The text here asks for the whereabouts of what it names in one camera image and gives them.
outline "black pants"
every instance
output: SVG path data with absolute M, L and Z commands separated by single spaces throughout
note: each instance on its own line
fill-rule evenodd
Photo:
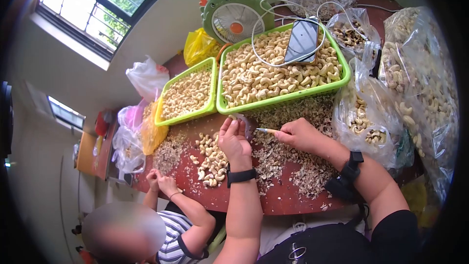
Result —
M 186 214 L 184 214 L 184 212 L 176 204 L 174 204 L 171 201 L 169 201 L 169 203 L 166 206 L 165 210 L 166 211 L 171 211 L 171 212 L 174 212 L 174 213 L 178 213 L 178 214 L 181 214 L 181 215 L 184 215 L 184 216 L 186 215 Z M 212 210 L 207 210 L 207 212 L 210 213 L 216 220 L 215 229 L 213 230 L 212 235 L 210 236 L 210 238 L 207 241 L 207 245 L 209 245 L 213 242 L 213 240 L 215 239 L 217 234 L 220 232 L 223 225 L 225 225 L 226 213 L 225 212 L 212 211 Z

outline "striped shirt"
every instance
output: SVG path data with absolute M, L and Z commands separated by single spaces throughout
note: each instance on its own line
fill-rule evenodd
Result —
M 192 226 L 189 218 L 171 211 L 160 211 L 158 214 L 166 225 L 165 243 L 157 254 L 160 264 L 193 264 L 208 257 L 206 250 L 202 257 L 192 255 L 182 241 L 181 235 Z

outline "green dinosaur fan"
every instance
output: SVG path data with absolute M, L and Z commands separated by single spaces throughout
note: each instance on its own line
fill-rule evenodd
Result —
M 264 14 L 261 0 L 200 0 L 203 29 L 219 43 L 238 43 L 251 38 L 256 21 Z M 270 4 L 263 2 L 265 9 Z M 274 16 L 266 14 L 255 28 L 255 34 L 275 27 Z

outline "phone screen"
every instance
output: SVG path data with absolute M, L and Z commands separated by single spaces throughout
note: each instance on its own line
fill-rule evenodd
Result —
M 285 53 L 285 62 L 292 61 L 307 55 L 316 49 L 318 41 L 318 25 L 308 21 L 295 21 L 293 23 L 290 42 Z M 312 62 L 315 54 L 296 62 Z

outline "metal keyring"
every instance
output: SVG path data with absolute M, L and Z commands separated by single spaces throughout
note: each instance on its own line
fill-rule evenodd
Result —
M 298 256 L 296 256 L 296 257 L 293 257 L 293 258 L 290 257 L 293 253 L 295 253 L 296 251 L 298 251 L 298 250 L 300 250 L 300 249 L 304 249 L 304 251 L 303 251 L 300 255 L 298 255 Z M 296 249 L 294 249 L 293 251 L 291 251 L 290 254 L 288 255 L 288 258 L 289 258 L 290 260 L 296 260 L 296 259 L 298 259 L 299 257 L 301 257 L 302 255 L 304 255 L 304 253 L 306 253 L 306 248 L 305 248 L 305 247 L 299 247 L 299 248 L 296 248 Z

